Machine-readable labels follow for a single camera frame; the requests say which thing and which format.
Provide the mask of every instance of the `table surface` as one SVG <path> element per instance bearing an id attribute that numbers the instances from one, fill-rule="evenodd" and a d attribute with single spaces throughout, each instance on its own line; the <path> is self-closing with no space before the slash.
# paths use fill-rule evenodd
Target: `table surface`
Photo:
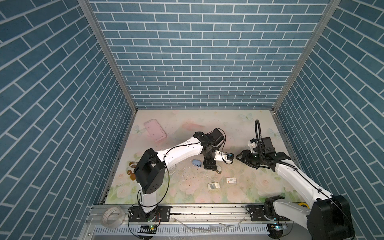
<path id="1" fill-rule="evenodd" d="M 154 142 L 144 127 L 151 119 L 156 119 L 167 134 L 160 142 Z M 224 151 L 237 155 L 255 138 L 256 119 L 260 121 L 262 136 L 271 138 L 276 152 L 288 154 L 269 110 L 139 110 L 105 204 L 137 203 L 139 185 L 133 170 L 148 148 L 167 149 L 184 142 L 197 131 L 208 133 L 219 127 L 227 135 Z M 194 166 L 193 159 L 203 162 L 204 157 L 201 154 L 190 157 L 169 169 L 169 190 L 162 203 L 250 203 L 264 202 L 265 198 L 275 195 L 282 195 L 291 202 L 303 201 L 286 180 L 270 169 L 256 170 L 234 159 L 231 165 L 217 162 L 222 167 L 222 173 L 217 174 Z M 227 177 L 236 178 L 237 184 L 226 183 Z M 212 182 L 219 182 L 220 188 L 209 190 L 207 184 Z M 164 196 L 167 183 L 165 174 L 158 200 Z"/>

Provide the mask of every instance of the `roll of tape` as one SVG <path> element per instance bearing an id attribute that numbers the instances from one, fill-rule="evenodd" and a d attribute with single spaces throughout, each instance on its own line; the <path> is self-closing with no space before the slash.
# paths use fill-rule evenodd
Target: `roll of tape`
<path id="1" fill-rule="evenodd" d="M 107 223 L 107 220 L 109 218 L 109 216 L 111 214 L 113 214 L 114 212 L 116 211 L 119 211 L 119 217 L 118 219 L 116 219 L 113 223 L 110 223 L 108 224 Z M 124 217 L 125 217 L 125 213 L 124 211 L 121 209 L 121 207 L 110 207 L 108 208 L 104 214 L 103 214 L 103 217 L 101 218 L 101 224 L 104 226 L 104 227 L 107 227 L 107 228 L 117 228 L 118 226 L 120 226 L 122 224 L 122 222 L 124 221 Z"/>

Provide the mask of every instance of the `black mounting plate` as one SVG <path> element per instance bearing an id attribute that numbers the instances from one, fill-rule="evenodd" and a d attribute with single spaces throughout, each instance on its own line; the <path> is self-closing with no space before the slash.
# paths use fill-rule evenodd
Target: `black mounting plate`
<path id="1" fill-rule="evenodd" d="M 264 205 L 247 205 L 247 209 L 252 222 L 269 221 L 264 215 Z"/>
<path id="2" fill-rule="evenodd" d="M 129 216 L 129 222 L 147 222 L 140 206 L 133 206 L 131 212 L 133 215 Z M 157 213 L 160 213 L 162 222 L 169 222 L 170 206 L 158 206 L 156 214 Z"/>

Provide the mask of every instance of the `floral tabletop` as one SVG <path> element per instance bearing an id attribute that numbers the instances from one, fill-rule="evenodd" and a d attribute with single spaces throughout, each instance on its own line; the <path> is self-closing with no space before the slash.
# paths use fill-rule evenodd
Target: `floral tabletop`
<path id="1" fill-rule="evenodd" d="M 167 134 L 160 142 L 154 142 L 144 127 L 151 119 L 156 119 Z M 133 170 L 148 148 L 163 150 L 184 142 L 197 131 L 207 133 L 219 127 L 227 135 L 224 151 L 237 155 L 255 137 L 255 119 L 260 121 L 262 136 L 271 138 L 276 151 L 288 154 L 268 110 L 139 110 L 105 204 L 137 203 L 139 185 Z M 204 157 L 201 154 L 190 157 L 169 169 L 169 190 L 162 203 L 264 202 L 275 195 L 292 202 L 303 201 L 286 180 L 270 169 L 256 170 L 234 159 L 231 165 L 217 162 L 222 167 L 222 173 L 217 174 L 193 165 L 193 159 L 203 162 Z M 227 177 L 236 178 L 237 183 L 226 183 Z M 212 182 L 219 182 L 220 188 L 209 190 L 207 184 Z M 158 200 L 164 196 L 167 183 L 168 174 L 165 174 Z"/>

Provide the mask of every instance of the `metal corner post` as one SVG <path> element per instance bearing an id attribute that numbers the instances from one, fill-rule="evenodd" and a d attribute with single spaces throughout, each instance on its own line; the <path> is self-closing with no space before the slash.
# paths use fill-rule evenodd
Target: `metal corner post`
<path id="1" fill-rule="evenodd" d="M 131 106 L 134 113 L 137 112 L 137 108 L 135 105 L 135 102 L 133 101 L 128 89 L 127 85 L 125 84 L 124 78 L 119 70 L 119 67 L 115 61 L 115 58 L 113 57 L 113 54 L 111 52 L 111 49 L 108 46 L 107 40 L 104 37 L 104 34 L 100 28 L 100 25 L 96 19 L 96 16 L 92 10 L 91 4 L 89 3 L 89 0 L 78 0 L 80 7 L 82 11 L 84 12 L 84 15 L 86 19 L 88 20 L 89 25 L 92 28 L 93 33 L 95 34 L 95 37 L 101 47 L 101 50 L 103 51 L 109 66 L 111 67 L 117 82 L 119 83 L 124 96 L 126 97 L 128 104 Z"/>
<path id="2" fill-rule="evenodd" d="M 325 27 L 327 26 L 329 20 L 331 19 L 333 13 L 339 6 L 341 0 L 330 0 L 327 7 L 324 10 L 323 15 L 320 18 L 319 23 L 316 25 L 315 29 L 313 30 L 313 33 L 311 37 L 308 40 L 307 45 L 305 46 L 302 54 L 300 55 L 299 59 L 297 60 L 296 65 L 293 67 L 292 72 L 290 76 L 287 79 L 287 82 L 285 83 L 283 89 L 281 90 L 281 93 L 279 97 L 277 98 L 276 102 L 273 104 L 272 110 L 274 112 L 279 109 L 280 105 L 282 104 L 285 96 L 288 94 L 288 91 L 292 87 L 293 83 L 295 82 L 297 76 L 299 75 L 301 69 L 303 68 L 305 62 L 307 61 L 309 55 L 312 52 L 312 49 L 315 47 L 317 41 L 319 40 L 321 34 L 323 33 Z"/>

